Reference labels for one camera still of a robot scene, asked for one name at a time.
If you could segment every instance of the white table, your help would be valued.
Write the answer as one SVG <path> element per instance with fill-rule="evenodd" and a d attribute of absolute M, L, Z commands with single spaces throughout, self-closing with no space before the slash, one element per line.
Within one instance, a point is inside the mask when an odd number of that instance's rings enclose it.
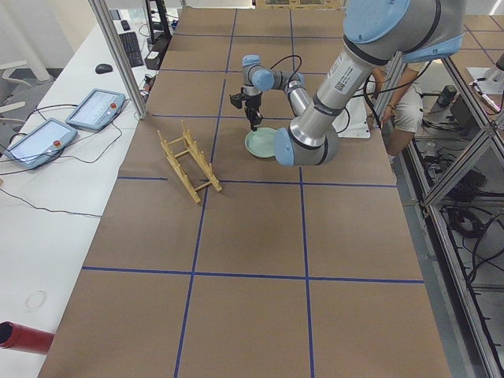
<path fill-rule="evenodd" d="M 95 66 L 99 63 L 110 63 L 114 71 L 95 74 Z M 134 68 L 133 72 L 138 84 L 146 73 L 156 73 L 145 66 Z M 79 104 L 94 88 L 127 95 L 98 26 L 78 49 L 39 107 Z M 44 116 L 64 121 L 71 111 L 70 108 L 55 109 L 44 113 Z M 33 130 L 42 121 L 40 115 L 32 115 L 23 132 Z M 4 180 L 1 188 L 36 206 L 101 215 L 137 122 L 135 109 L 129 104 L 114 121 L 122 136 L 94 164 L 59 158 L 34 171 L 0 176 Z M 119 134 L 119 130 L 110 125 L 102 132 L 70 146 L 63 156 L 72 155 L 92 161 Z M 89 132 L 79 131 L 76 140 L 88 135 Z M 0 163 L 0 174 L 20 169 L 12 162 Z M 33 209 L 2 192 L 0 209 L 0 321 L 55 332 L 99 219 Z M 36 377 L 44 358 L 38 354 L 0 350 L 0 375 L 9 378 Z"/>

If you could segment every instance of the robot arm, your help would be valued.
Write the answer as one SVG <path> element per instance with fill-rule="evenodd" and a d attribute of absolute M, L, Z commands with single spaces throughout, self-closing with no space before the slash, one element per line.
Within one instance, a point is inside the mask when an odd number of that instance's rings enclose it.
<path fill-rule="evenodd" d="M 275 135 L 276 160 L 292 166 L 333 159 L 339 139 L 332 122 L 372 69 L 386 65 L 397 51 L 403 52 L 406 63 L 456 53 L 461 47 L 464 16 L 465 0 L 352 0 L 343 24 L 343 51 L 312 98 L 301 75 L 271 71 L 261 67 L 257 56 L 245 57 L 241 95 L 249 104 L 250 97 L 259 98 L 253 112 L 248 108 L 249 113 L 260 116 L 261 93 L 280 89 L 295 114 L 289 127 Z M 252 125 L 249 114 L 247 118 Z"/>

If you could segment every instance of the green plate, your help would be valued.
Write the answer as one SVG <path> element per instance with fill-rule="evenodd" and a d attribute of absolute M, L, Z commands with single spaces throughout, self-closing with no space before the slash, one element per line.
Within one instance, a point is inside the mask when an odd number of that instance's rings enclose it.
<path fill-rule="evenodd" d="M 275 156 L 274 128 L 258 128 L 256 132 L 249 132 L 245 137 L 246 149 L 258 158 Z"/>

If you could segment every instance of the red cylinder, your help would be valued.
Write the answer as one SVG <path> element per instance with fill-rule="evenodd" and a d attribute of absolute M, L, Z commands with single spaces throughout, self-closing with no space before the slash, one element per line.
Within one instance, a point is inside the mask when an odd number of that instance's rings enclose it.
<path fill-rule="evenodd" d="M 0 323 L 0 347 L 23 352 L 47 354 L 54 334 L 4 321 Z"/>

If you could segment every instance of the black clamp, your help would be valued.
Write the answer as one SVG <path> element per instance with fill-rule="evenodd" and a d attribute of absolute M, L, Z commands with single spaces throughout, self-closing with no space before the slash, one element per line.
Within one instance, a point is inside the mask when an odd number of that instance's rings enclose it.
<path fill-rule="evenodd" d="M 229 96 L 231 104 L 236 109 L 242 109 L 243 102 L 245 102 L 245 115 L 247 120 L 250 122 L 250 128 L 253 132 L 257 131 L 257 126 L 262 122 L 263 118 L 259 112 L 259 108 L 261 107 L 261 96 L 262 92 L 255 94 L 254 96 L 249 96 L 248 94 L 243 93 L 243 88 L 240 93 Z"/>

